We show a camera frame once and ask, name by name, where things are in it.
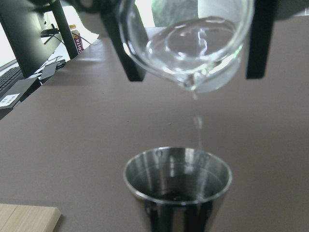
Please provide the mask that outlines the bamboo cutting board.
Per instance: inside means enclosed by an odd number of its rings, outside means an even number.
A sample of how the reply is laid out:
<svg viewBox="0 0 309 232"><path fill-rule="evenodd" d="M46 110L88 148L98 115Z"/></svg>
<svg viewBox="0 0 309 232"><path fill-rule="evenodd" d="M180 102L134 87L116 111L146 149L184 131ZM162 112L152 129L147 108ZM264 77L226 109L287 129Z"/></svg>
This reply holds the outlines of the bamboo cutting board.
<svg viewBox="0 0 309 232"><path fill-rule="evenodd" d="M2 232L52 232L61 216L56 207L18 204L0 205Z"/></svg>

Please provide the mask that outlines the costa drink bottle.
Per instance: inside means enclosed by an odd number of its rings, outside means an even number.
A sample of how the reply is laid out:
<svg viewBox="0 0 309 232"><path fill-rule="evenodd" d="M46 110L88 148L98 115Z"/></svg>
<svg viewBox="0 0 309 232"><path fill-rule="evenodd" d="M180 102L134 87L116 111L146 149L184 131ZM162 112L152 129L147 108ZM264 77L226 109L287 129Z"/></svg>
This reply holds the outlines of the costa drink bottle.
<svg viewBox="0 0 309 232"><path fill-rule="evenodd" d="M72 37L74 39L74 43L77 48L77 51L80 54L84 51L84 46L83 46L82 38L80 37L80 33L75 24L70 24L69 28L72 33Z"/></svg>

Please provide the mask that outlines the black computer keyboard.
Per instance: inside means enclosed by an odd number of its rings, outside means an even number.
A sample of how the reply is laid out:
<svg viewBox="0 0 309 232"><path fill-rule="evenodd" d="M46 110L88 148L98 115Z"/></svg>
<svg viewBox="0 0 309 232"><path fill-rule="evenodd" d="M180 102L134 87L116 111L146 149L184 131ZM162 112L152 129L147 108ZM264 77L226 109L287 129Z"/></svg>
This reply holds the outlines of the black computer keyboard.
<svg viewBox="0 0 309 232"><path fill-rule="evenodd" d="M23 79L22 71L19 67L13 67L0 77L0 94L8 91L17 81Z"/></svg>

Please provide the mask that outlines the black laptop monitor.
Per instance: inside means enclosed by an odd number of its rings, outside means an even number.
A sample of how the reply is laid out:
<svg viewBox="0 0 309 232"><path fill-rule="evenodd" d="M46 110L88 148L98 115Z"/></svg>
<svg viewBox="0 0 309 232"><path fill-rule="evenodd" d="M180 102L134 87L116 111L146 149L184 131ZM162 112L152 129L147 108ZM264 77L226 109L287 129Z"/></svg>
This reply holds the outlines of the black laptop monitor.
<svg viewBox="0 0 309 232"><path fill-rule="evenodd" d="M58 0L2 0L0 23L25 78L47 61L61 41L70 58L78 55Z"/></svg>

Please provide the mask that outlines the steel jigger measuring cup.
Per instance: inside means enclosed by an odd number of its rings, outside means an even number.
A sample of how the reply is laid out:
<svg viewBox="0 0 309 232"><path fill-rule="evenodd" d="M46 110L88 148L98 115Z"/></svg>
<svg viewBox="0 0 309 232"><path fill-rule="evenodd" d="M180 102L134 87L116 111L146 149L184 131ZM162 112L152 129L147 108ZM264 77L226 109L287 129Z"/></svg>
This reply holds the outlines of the steel jigger measuring cup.
<svg viewBox="0 0 309 232"><path fill-rule="evenodd" d="M144 151L123 177L147 232L210 231L233 179L221 158L185 147Z"/></svg>

